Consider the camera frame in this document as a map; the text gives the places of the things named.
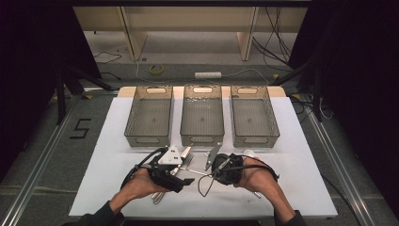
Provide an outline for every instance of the gray floor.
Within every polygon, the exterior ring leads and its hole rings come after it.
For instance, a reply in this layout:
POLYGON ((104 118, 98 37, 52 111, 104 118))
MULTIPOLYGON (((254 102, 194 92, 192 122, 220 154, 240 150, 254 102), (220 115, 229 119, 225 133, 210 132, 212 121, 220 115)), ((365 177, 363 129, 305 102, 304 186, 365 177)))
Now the gray floor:
MULTIPOLYGON (((222 74, 232 74, 245 69, 256 69, 270 82, 273 81, 274 74, 284 76, 287 73, 265 67, 263 56, 254 48, 251 49, 249 61, 242 61, 233 33, 150 33, 141 58, 137 62, 130 59, 122 33, 98 32, 94 35, 92 32, 87 32, 87 37, 93 55, 101 52, 121 55, 121 58, 106 64, 104 62, 114 59, 115 56, 102 54, 96 57, 101 72, 113 73, 121 77, 121 80, 118 80, 110 74, 103 74, 104 82, 114 87, 148 85, 161 81, 168 81, 167 84, 181 85, 186 83, 186 80, 193 79, 194 72, 218 71, 222 74), (150 75, 148 68, 152 64, 163 64, 165 72, 159 77, 150 75), (140 80, 137 76, 151 80, 151 82, 140 80)), ((256 34, 256 37, 260 42, 265 43, 268 34, 256 34)), ((284 39, 288 46, 292 46, 295 34, 284 34, 284 39)), ((270 49, 274 53, 280 53, 276 40, 272 40, 270 49)), ((267 63, 284 68, 276 60, 268 60, 267 63)), ((249 71, 214 82, 250 85, 264 83, 264 80, 256 72, 249 71)), ((296 82, 297 79, 294 79, 283 85, 286 93, 295 92, 296 82)), ((95 88, 88 82, 82 81, 82 83, 87 88, 95 88)), ((18 225, 62 225, 74 220, 68 216, 69 210, 85 174, 113 97, 115 94, 91 92, 88 94, 88 98, 79 100, 55 152, 18 221, 18 225), (90 121, 81 123, 81 127, 89 128, 87 136, 84 139, 71 139, 71 137, 81 136, 83 133, 73 130, 79 119, 90 119, 90 121)), ((301 105, 294 104, 294 108, 296 111, 300 111, 301 105)), ((20 153, 0 185, 0 218, 6 215, 21 186, 24 185, 40 158, 49 137, 56 129, 56 116, 56 100, 52 100, 35 133, 29 139, 26 150, 20 153)), ((309 116, 307 113, 298 114, 298 120, 301 121, 320 172, 343 192, 340 180, 331 167, 309 116)), ((332 118, 331 120, 324 119, 323 124, 348 173, 355 182, 357 190, 365 200, 375 225, 398 225, 398 220, 369 178, 361 162, 355 157, 339 122, 332 118)), ((339 215, 332 219, 307 218, 309 225, 357 225, 343 199, 329 184, 327 184, 327 189, 339 215)), ((272 221, 263 220, 263 225, 272 225, 272 221)))

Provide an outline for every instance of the mesh bin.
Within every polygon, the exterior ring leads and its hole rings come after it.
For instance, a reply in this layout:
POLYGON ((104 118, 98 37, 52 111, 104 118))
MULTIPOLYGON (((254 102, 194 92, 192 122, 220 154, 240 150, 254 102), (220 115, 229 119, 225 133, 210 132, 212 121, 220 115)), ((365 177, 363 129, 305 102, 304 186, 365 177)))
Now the mesh bin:
POLYGON ((272 148, 279 128, 267 87, 231 87, 234 147, 272 148))
POLYGON ((223 104, 220 86, 184 87, 180 134, 184 146, 215 146, 223 141, 223 104))
POLYGON ((124 135, 132 147, 170 145, 173 87, 137 87, 124 135))

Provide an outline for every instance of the black sleeve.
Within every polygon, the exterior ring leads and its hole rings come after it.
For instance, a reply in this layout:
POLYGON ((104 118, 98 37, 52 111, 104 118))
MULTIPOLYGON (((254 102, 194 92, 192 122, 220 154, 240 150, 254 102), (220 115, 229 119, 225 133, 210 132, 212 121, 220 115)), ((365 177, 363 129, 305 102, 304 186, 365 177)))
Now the black sleeve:
POLYGON ((302 215, 300 215, 299 210, 295 210, 295 217, 290 219, 290 221, 286 223, 279 222, 279 218, 275 213, 275 224, 276 226, 307 226, 308 224, 303 219, 302 215))
POLYGON ((122 213, 114 216, 114 213, 109 206, 109 201, 99 209, 94 215, 85 214, 78 221, 74 223, 66 223, 63 226, 107 226, 120 225, 124 221, 122 213))

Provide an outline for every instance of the floor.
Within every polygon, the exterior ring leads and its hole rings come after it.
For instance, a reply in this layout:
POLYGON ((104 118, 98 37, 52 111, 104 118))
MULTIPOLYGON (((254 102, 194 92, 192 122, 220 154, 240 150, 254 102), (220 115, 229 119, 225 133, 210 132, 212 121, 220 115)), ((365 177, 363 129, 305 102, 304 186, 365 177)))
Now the floor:
MULTIPOLYGON (((260 43, 266 43, 269 35, 256 33, 255 38, 260 43)), ((263 54, 253 46, 249 60, 241 60, 238 43, 233 33, 149 33, 138 61, 130 59, 123 33, 96 32, 94 34, 94 32, 86 32, 86 36, 92 53, 96 56, 99 69, 103 73, 104 82, 115 87, 160 81, 180 84, 187 79, 192 79, 194 72, 234 74, 247 69, 255 69, 264 77, 260 77, 255 71, 249 71, 237 74, 236 80, 232 79, 229 82, 240 82, 240 79, 242 81, 246 76, 250 76, 254 81, 263 82, 266 79, 271 82, 275 76, 284 76, 287 73, 279 69, 289 69, 273 59, 267 59, 266 62, 273 65, 274 68, 265 67, 263 54), (162 77, 148 75, 147 70, 151 65, 165 66, 162 77)), ((295 42, 295 34, 283 34, 283 37, 284 42, 291 49, 295 42)), ((283 57, 277 39, 274 38, 269 42, 268 49, 277 56, 283 57)), ((294 79, 282 85, 287 94, 296 92, 296 82, 297 79, 294 79)), ((62 225, 75 220, 68 216, 69 210, 101 132, 107 109, 112 98, 117 95, 116 92, 105 94, 92 90, 96 87, 85 81, 82 81, 82 84, 91 90, 87 92, 85 98, 67 95, 67 104, 72 115, 63 128, 56 127, 56 99, 48 104, 48 109, 44 112, 36 133, 27 142, 26 150, 19 155, 7 177, 0 184, 1 219, 6 217, 8 209, 15 204, 14 201, 30 178, 31 171, 37 168, 38 160, 43 158, 42 154, 45 153, 45 150, 52 148, 48 146, 48 141, 53 139, 56 140, 56 146, 49 154, 31 196, 26 199, 25 205, 22 205, 23 209, 20 212, 22 214, 17 217, 17 225, 62 225), (71 139, 71 137, 83 135, 81 131, 74 130, 81 119, 90 119, 80 123, 80 127, 89 128, 89 131, 84 139, 71 139), (53 136, 55 130, 60 130, 60 137, 53 136)), ((301 98, 309 98, 309 95, 302 94, 301 98)), ((320 124, 315 125, 312 122, 312 113, 303 109, 303 105, 293 103, 293 106, 298 112, 298 120, 320 172, 341 193, 344 193, 345 184, 337 174, 334 165, 331 164, 325 144, 316 133, 316 128, 320 124)), ((331 119, 328 119, 331 116, 330 111, 325 113, 321 124, 326 129, 336 153, 342 160, 355 189, 370 213, 372 222, 370 225, 398 225, 398 220, 369 178, 361 162, 353 154, 350 142, 339 122, 333 115, 331 119)), ((328 182, 326 185, 339 215, 332 219, 307 218, 308 224, 358 225, 355 215, 337 190, 328 182)), ((345 198, 350 198, 349 195, 343 195, 345 198)), ((262 225, 272 225, 272 221, 269 219, 262 220, 261 223, 262 225)))

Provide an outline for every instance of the transparent plastic bin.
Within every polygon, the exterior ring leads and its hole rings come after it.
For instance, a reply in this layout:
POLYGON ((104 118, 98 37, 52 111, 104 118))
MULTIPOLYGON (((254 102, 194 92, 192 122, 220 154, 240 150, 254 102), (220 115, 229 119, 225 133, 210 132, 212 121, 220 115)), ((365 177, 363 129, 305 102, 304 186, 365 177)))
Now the transparent plastic bin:
POLYGON ((132 147, 170 145, 173 87, 137 87, 124 135, 132 147))
POLYGON ((215 146, 223 142, 223 104, 220 86, 184 87, 180 134, 184 146, 215 146))
POLYGON ((267 87, 231 87, 231 125, 234 147, 275 145, 279 128, 267 87))

